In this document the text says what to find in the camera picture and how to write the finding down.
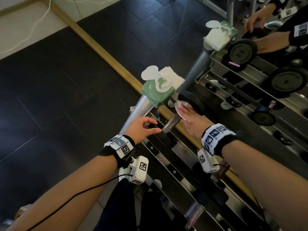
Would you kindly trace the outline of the person's right hand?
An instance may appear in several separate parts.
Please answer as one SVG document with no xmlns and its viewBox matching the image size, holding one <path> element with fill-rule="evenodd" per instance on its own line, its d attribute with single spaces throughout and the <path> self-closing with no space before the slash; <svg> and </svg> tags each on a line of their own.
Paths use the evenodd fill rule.
<svg viewBox="0 0 308 231">
<path fill-rule="evenodd" d="M 201 140 L 206 129 L 214 125 L 208 118 L 195 114 L 195 117 L 192 121 L 181 120 L 182 126 L 184 126 L 185 130 L 194 138 Z"/>
</svg>

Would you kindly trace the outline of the person's left hand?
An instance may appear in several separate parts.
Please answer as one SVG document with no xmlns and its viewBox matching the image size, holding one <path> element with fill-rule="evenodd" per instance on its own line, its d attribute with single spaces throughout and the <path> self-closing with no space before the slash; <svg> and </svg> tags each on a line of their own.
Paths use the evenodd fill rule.
<svg viewBox="0 0 308 231">
<path fill-rule="evenodd" d="M 141 143 L 149 135 L 144 135 L 144 125 L 146 123 L 158 124 L 158 122 L 150 117 L 137 117 L 126 128 L 123 136 L 128 136 L 129 140 L 133 140 L 135 145 Z"/>
</svg>

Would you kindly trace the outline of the white wet wipe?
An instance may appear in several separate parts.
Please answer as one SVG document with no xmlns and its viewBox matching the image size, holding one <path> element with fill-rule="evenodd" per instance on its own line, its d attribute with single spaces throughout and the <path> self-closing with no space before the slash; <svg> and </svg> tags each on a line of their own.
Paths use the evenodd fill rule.
<svg viewBox="0 0 308 231">
<path fill-rule="evenodd" d="M 177 112 L 177 114 L 183 119 L 186 121 L 186 119 L 179 113 L 179 110 L 181 108 L 181 106 L 186 106 L 186 107 L 190 107 L 191 109 L 193 109 L 193 107 L 186 101 L 182 101 L 182 100 L 177 100 L 175 102 L 175 110 Z"/>
</svg>

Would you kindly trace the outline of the person's right forearm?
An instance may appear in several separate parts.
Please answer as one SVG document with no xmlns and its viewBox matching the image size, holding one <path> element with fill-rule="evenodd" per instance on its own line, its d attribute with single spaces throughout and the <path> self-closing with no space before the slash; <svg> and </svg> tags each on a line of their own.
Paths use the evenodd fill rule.
<svg viewBox="0 0 308 231">
<path fill-rule="evenodd" d="M 222 156 L 283 231 L 308 231 L 308 181 L 235 140 Z"/>
</svg>

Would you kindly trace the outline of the person's left forearm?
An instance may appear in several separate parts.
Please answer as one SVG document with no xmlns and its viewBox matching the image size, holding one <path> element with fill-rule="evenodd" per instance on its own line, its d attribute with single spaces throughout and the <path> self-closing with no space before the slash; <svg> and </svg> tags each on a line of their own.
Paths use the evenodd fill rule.
<svg viewBox="0 0 308 231">
<path fill-rule="evenodd" d="M 96 156 L 44 193 L 6 231 L 26 231 L 65 202 L 91 187 L 110 180 L 117 169 L 113 155 Z M 77 195 L 59 211 L 31 231 L 77 231 L 105 186 Z"/>
</svg>

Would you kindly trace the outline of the silver metal dumbbell rack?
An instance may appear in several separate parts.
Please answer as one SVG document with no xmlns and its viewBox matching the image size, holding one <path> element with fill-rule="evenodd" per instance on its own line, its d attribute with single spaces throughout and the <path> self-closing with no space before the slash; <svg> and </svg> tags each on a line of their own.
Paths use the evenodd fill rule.
<svg viewBox="0 0 308 231">
<path fill-rule="evenodd" d="M 157 120 L 158 124 L 146 124 L 147 127 L 162 128 L 168 120 L 160 114 L 158 108 L 155 108 L 148 98 L 142 95 L 137 104 L 130 108 L 131 114 L 120 133 L 124 133 L 129 123 L 141 116 L 149 116 Z M 150 162 L 147 184 L 162 194 L 163 201 L 170 204 L 169 210 L 174 214 L 175 222 L 179 222 L 186 229 L 185 200 L 183 200 L 185 188 L 180 183 L 183 176 L 178 169 L 181 163 L 185 163 L 191 169 L 196 162 L 201 165 L 197 155 L 200 149 L 186 140 L 185 136 L 176 128 L 171 131 L 171 134 L 175 139 L 175 146 L 172 148 L 165 146 L 155 134 L 137 145 L 137 150 Z M 221 218 L 227 224 L 227 231 L 273 231 L 266 219 L 264 209 L 256 198 L 254 197 L 257 204 L 227 177 L 227 172 L 232 172 L 237 176 L 235 171 L 225 160 L 215 157 L 220 169 L 216 173 L 208 175 L 229 197 L 221 209 Z M 186 230 L 198 231 L 195 227 Z"/>
</svg>

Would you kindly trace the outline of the black wristband with marker tags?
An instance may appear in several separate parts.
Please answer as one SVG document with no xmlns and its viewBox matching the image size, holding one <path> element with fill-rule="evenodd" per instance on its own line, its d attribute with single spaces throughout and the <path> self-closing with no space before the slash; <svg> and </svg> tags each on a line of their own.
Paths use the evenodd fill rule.
<svg viewBox="0 0 308 231">
<path fill-rule="evenodd" d="M 135 142 L 127 135 L 116 135 L 104 144 L 99 156 L 114 156 L 117 168 L 127 168 L 131 163 Z"/>
<path fill-rule="evenodd" d="M 222 148 L 235 140 L 239 140 L 235 132 L 223 124 L 214 124 L 203 132 L 201 143 L 211 156 L 222 156 Z"/>
</svg>

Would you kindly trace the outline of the green pack of wet wipes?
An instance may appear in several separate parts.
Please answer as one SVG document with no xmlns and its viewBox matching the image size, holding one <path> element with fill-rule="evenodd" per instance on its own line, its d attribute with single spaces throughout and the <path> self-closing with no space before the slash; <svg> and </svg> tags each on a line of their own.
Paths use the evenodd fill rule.
<svg viewBox="0 0 308 231">
<path fill-rule="evenodd" d="M 145 81 L 141 93 L 156 108 L 185 82 L 185 79 L 177 75 L 169 66 L 161 70 L 157 66 L 149 66 L 141 73 L 141 78 Z"/>
</svg>

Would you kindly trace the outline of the person's dark trousers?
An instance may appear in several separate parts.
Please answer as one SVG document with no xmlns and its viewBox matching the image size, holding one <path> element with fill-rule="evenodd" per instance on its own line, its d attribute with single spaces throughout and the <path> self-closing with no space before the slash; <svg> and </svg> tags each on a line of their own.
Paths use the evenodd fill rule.
<svg viewBox="0 0 308 231">
<path fill-rule="evenodd" d="M 156 191 L 145 192 L 137 226 L 135 197 L 128 179 L 119 181 L 112 191 L 93 231 L 187 231 L 171 220 Z"/>
</svg>

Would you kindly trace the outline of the wooden mirror frame strip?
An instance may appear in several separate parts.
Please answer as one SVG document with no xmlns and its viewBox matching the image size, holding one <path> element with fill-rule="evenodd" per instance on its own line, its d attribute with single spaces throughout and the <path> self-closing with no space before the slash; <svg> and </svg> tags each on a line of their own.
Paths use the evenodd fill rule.
<svg viewBox="0 0 308 231">
<path fill-rule="evenodd" d="M 77 35 L 79 35 L 84 42 L 86 42 L 100 57 L 102 57 L 122 78 L 124 78 L 140 95 L 143 85 L 137 80 L 127 69 L 125 69 L 116 59 L 114 59 L 100 44 L 98 44 L 88 33 L 86 33 L 77 23 L 75 23 L 60 7 L 57 6 L 51 0 L 42 0 L 50 9 L 65 23 L 67 24 Z M 167 120 L 170 120 L 175 115 L 165 105 L 160 106 L 160 114 L 162 114 Z M 198 149 L 201 148 L 201 141 L 190 135 L 180 122 L 177 124 L 176 129 L 184 135 L 193 145 Z M 254 196 L 248 190 L 248 188 L 241 182 L 241 180 L 232 172 L 226 173 L 227 177 L 247 195 L 255 204 L 257 204 Z"/>
</svg>

